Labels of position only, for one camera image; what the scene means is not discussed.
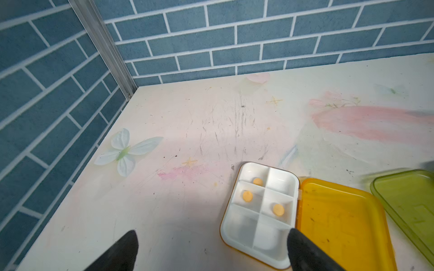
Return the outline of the green pillbox sideways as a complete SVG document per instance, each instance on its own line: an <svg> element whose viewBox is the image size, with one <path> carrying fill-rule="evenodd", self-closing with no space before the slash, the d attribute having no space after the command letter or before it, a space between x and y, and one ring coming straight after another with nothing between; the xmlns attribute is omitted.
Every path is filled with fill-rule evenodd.
<svg viewBox="0 0 434 271"><path fill-rule="evenodd" d="M434 174L422 169L375 178L372 194L411 240L434 263Z"/></svg>

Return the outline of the orange pillbox back left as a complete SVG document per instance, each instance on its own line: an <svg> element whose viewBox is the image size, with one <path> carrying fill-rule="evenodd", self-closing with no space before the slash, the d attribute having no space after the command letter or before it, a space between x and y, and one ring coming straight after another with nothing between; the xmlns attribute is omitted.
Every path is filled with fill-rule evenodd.
<svg viewBox="0 0 434 271"><path fill-rule="evenodd" d="M244 163L228 201L220 235L275 269L293 267L292 229L347 271L397 268L385 212L370 193L258 163Z"/></svg>

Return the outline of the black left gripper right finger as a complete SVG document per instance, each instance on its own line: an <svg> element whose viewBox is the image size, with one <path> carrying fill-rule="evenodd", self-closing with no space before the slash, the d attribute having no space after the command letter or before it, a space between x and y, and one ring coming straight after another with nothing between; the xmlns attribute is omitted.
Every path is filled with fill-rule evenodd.
<svg viewBox="0 0 434 271"><path fill-rule="evenodd" d="M344 271L344 268L295 228L289 231L287 249L293 271Z"/></svg>

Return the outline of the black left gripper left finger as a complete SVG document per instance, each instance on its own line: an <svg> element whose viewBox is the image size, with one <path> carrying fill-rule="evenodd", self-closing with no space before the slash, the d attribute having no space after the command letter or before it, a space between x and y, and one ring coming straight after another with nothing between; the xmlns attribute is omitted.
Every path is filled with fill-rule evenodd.
<svg viewBox="0 0 434 271"><path fill-rule="evenodd" d="M133 271L139 250L135 230L125 233L85 271Z"/></svg>

